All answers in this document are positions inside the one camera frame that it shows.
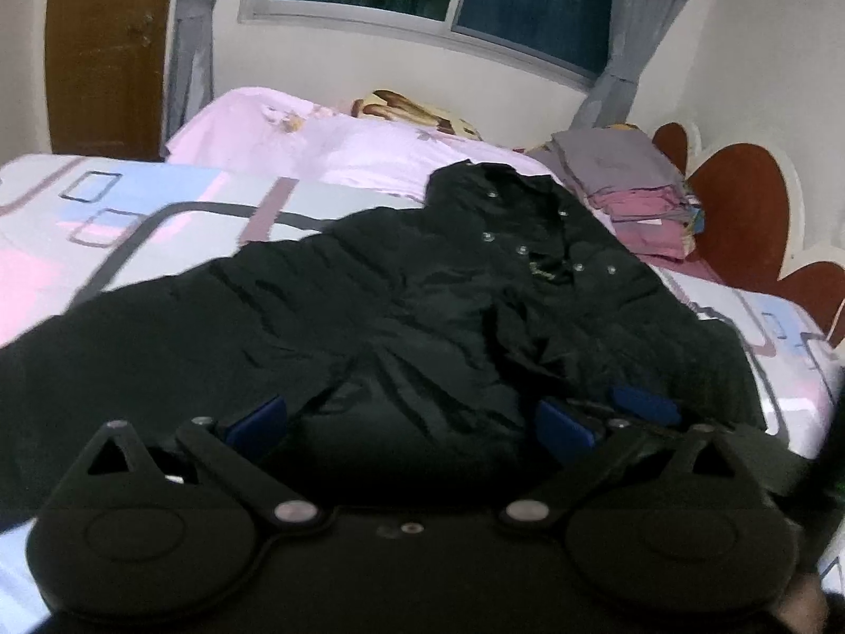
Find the black padded winter jacket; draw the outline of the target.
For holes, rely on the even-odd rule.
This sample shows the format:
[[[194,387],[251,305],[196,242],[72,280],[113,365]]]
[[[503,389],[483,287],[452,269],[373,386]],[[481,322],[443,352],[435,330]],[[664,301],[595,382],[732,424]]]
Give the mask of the black padded winter jacket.
[[[2,523],[31,517],[111,419],[161,441],[274,398],[269,464],[318,502],[517,494],[543,402],[765,424],[735,329],[674,298],[549,176],[457,163],[421,208],[103,292],[7,345]]]

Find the pink folded cloth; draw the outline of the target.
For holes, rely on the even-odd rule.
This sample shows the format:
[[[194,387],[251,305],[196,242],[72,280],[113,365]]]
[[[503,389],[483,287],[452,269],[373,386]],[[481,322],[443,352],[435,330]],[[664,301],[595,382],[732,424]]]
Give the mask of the pink folded cloth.
[[[679,186],[602,190],[587,202],[610,220],[617,239],[637,256],[683,262],[705,226],[698,198]]]

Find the red white scalloped headboard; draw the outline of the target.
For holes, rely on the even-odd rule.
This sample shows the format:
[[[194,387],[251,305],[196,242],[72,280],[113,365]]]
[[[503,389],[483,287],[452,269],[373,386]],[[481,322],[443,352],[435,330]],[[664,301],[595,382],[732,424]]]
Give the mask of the red white scalloped headboard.
[[[693,256],[726,285],[796,303],[843,351],[843,249],[805,242],[796,167],[765,136],[704,145],[692,122],[672,120],[653,143],[688,180],[705,212]]]

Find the grey folded cloth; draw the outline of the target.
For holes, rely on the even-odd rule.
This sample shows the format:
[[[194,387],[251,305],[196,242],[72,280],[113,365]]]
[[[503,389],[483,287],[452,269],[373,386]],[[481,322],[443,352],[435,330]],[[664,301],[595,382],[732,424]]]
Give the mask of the grey folded cloth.
[[[527,156],[613,220],[693,219],[682,173],[639,129],[565,130]]]

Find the light pink blanket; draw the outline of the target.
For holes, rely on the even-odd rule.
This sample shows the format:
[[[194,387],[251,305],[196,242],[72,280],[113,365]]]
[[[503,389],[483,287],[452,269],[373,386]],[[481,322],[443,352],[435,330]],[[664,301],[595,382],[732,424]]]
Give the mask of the light pink blanket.
[[[524,153],[428,127],[354,117],[269,87],[223,93],[166,143],[176,165],[249,176],[318,180],[424,199],[431,173],[453,163],[503,163],[523,176],[551,176]]]

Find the brown wooden door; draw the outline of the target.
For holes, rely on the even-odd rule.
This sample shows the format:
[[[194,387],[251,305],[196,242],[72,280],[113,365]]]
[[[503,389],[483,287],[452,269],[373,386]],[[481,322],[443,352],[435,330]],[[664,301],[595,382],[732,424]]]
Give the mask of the brown wooden door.
[[[44,74],[56,153],[156,161],[171,0],[47,0]]]

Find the grey right curtain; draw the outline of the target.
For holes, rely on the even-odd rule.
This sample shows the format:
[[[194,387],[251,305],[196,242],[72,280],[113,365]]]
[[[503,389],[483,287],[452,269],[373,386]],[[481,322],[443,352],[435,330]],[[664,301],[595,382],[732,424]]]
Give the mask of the grey right curtain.
[[[624,123],[640,79],[689,0],[612,0],[609,59],[571,121],[571,129]]]

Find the grey curtain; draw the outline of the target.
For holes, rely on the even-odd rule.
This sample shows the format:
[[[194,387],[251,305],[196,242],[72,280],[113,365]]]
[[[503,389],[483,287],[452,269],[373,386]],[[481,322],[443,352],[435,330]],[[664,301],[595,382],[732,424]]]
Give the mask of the grey curtain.
[[[571,121],[571,129],[624,123],[640,79],[689,0],[612,0],[609,59]]]
[[[175,0],[162,143],[213,99],[213,10],[218,0]]]

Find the grey left curtain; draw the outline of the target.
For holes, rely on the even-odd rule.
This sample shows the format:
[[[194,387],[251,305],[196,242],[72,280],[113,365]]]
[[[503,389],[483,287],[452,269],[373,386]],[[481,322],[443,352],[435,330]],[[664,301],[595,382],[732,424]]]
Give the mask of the grey left curtain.
[[[175,0],[162,143],[213,99],[213,10],[218,0]]]

